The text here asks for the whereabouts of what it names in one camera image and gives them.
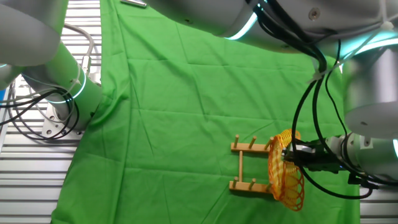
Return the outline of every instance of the black cable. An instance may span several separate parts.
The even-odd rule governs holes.
[[[9,98],[12,98],[12,97],[15,98],[15,96],[14,96],[13,94],[11,94],[11,92],[12,92],[11,90],[10,90]],[[66,95],[66,91],[63,91],[63,90],[61,90],[61,89],[57,89],[57,90],[58,90],[58,94],[60,94],[60,95],[65,99],[65,103],[66,103],[67,106],[68,106],[69,113],[72,113],[72,109],[71,109],[71,107],[72,107],[72,106],[71,106],[71,100],[69,100],[69,99],[72,98],[72,96],[71,96],[70,94],[67,94],[67,95]],[[38,102],[40,101],[40,100],[38,100],[38,98],[35,98],[35,100],[36,100],[36,102],[32,103],[32,105],[35,105],[36,103],[38,103]],[[44,137],[44,136],[42,136],[42,135],[40,135],[40,134],[37,134],[33,129],[31,129],[31,128],[29,127],[29,125],[22,119],[21,116],[19,117],[19,121],[22,122],[22,124],[23,124],[29,131],[32,132],[32,134],[34,134],[34,135],[36,135],[36,136],[38,136],[38,137],[40,137],[40,138],[35,138],[35,137],[32,137],[32,136],[29,136],[28,134],[24,133],[24,132],[17,126],[17,124],[15,123],[15,121],[12,121],[12,123],[13,123],[13,125],[16,127],[16,129],[17,129],[21,134],[23,134],[25,137],[27,137],[27,138],[29,138],[29,139],[33,139],[33,140],[42,140],[42,141],[44,141],[44,140],[55,140],[55,139],[60,139],[60,138],[63,138],[64,136],[66,136],[67,134],[69,134],[70,132],[72,132],[73,129],[76,127],[77,123],[78,123],[80,113],[79,113],[79,110],[78,110],[78,107],[77,107],[76,102],[74,102],[74,104],[75,104],[76,114],[77,114],[77,116],[76,116],[76,121],[75,121],[74,125],[71,127],[71,129],[70,129],[69,131],[65,132],[65,133],[64,133],[64,130],[66,129],[66,127],[68,126],[68,124],[69,124],[69,122],[70,122],[70,116],[69,116],[69,118],[67,119],[67,121],[65,122],[65,125],[64,125],[64,127],[61,129],[61,131],[59,131],[57,134],[54,134],[53,136],[50,136],[50,137]],[[8,108],[7,110],[8,110],[9,116],[12,117],[11,109]],[[15,107],[15,111],[16,111],[17,115],[20,114],[20,112],[18,111],[17,107]]]
[[[260,1],[260,6],[264,6],[266,3]],[[278,15],[279,19],[282,20],[282,22],[287,25],[290,30],[301,39],[301,43],[299,46],[302,48],[303,45],[309,44],[313,42],[313,40],[300,28],[297,23],[284,11],[284,9],[279,5],[279,3],[276,0],[269,0],[268,4],[271,6],[272,10]],[[264,14],[262,10],[257,9],[257,18],[259,18],[258,14]],[[275,25],[274,22],[269,18],[268,21],[265,21],[266,27],[273,26],[272,29],[277,29],[279,32],[284,33],[285,35],[291,36],[284,28]],[[327,61],[324,56],[324,54],[318,49],[317,46],[314,44],[308,45],[312,52],[315,54],[314,58],[318,60],[319,62],[319,68],[318,71],[324,72],[327,69]]]
[[[317,81],[311,82],[311,84],[308,86],[307,90],[305,90],[305,93],[303,94],[303,96],[300,99],[300,102],[298,103],[296,112],[294,114],[294,118],[293,118],[293,124],[292,124],[292,147],[293,147],[293,153],[294,155],[297,155],[297,147],[296,147],[296,129],[297,129],[297,122],[299,120],[299,116],[300,116],[300,111],[304,105],[305,100],[307,99],[308,95],[310,94],[312,88],[314,87],[314,85],[316,84]],[[302,174],[305,176],[305,178],[312,184],[314,185],[316,188],[318,188],[319,190],[321,190],[322,192],[334,196],[334,197],[338,197],[338,198],[343,198],[343,199],[349,199],[349,200],[358,200],[358,199],[364,199],[369,197],[372,193],[373,193],[373,189],[369,189],[369,191],[365,194],[365,195],[359,195],[359,196],[350,196],[350,195],[341,195],[335,192],[332,192],[324,187],[322,187],[320,184],[318,184],[317,182],[315,182],[307,173],[307,171],[305,171],[303,164],[301,162],[301,160],[298,157],[295,157],[295,161],[294,161],[295,165],[301,170]]]
[[[270,18],[268,18],[264,12],[261,10],[260,7],[255,7],[254,12],[257,15],[257,21],[267,34],[269,34],[271,37],[279,39],[286,44],[292,46],[296,50],[310,56],[313,58],[317,58],[317,56],[308,48],[304,47],[303,44],[300,43],[299,40],[297,40],[295,37],[290,35],[286,30],[283,28],[279,27],[277,24],[274,23],[274,21]]]
[[[10,117],[10,119],[7,121],[1,122],[0,126],[3,126],[5,124],[15,121],[17,118],[21,117],[24,113],[26,113],[29,109],[31,109],[35,104],[37,104],[40,100],[43,100],[44,98],[48,97],[49,95],[57,93],[57,92],[58,92],[57,90],[53,90],[53,91],[43,94],[42,96],[38,96],[37,98],[34,99],[34,101],[27,108],[22,110],[20,114],[17,114],[17,116],[14,116],[14,117]]]

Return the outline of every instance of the wooden rack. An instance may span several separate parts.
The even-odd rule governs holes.
[[[269,146],[274,140],[271,137],[267,144],[255,144],[256,139],[257,137],[254,136],[250,143],[238,143],[239,135],[237,134],[235,142],[231,143],[231,151],[239,152],[239,177],[235,177],[233,181],[229,182],[230,190],[271,194],[271,184],[257,184],[255,178],[250,183],[243,182],[243,152],[268,153]]]

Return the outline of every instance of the metal grating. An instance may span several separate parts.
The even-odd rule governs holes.
[[[95,41],[90,77],[100,80],[101,72],[101,19],[100,1],[69,1],[65,22],[89,32]],[[74,31],[64,30],[62,41],[81,62],[88,48],[88,41]],[[17,94],[29,94],[27,83],[17,80]],[[47,103],[41,102],[45,112]],[[44,119],[36,108],[23,118],[37,132],[41,132]],[[3,147],[0,153],[0,223],[44,224],[50,223],[50,215],[57,200],[77,141],[62,144],[43,144],[19,134],[10,125],[5,136],[0,135]],[[361,201],[362,224],[398,224],[398,190],[383,188],[370,198]]]

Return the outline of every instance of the orange basket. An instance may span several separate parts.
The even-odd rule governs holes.
[[[304,177],[293,162],[282,160],[282,150],[292,140],[292,130],[288,129],[274,137],[268,158],[269,182],[274,198],[293,211],[300,211],[304,203]]]

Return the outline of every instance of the green cloth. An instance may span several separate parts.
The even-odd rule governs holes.
[[[311,60],[221,39],[151,8],[101,1],[103,99],[75,153],[52,223],[359,223],[359,201],[306,182],[301,212],[271,195],[235,194],[230,144],[264,144],[292,125],[313,73]],[[330,82],[341,105],[339,74]],[[324,136],[342,133],[324,88]],[[315,134],[310,100],[298,124]],[[268,183],[267,158],[245,154],[244,180]],[[347,174],[310,173],[357,195]]]

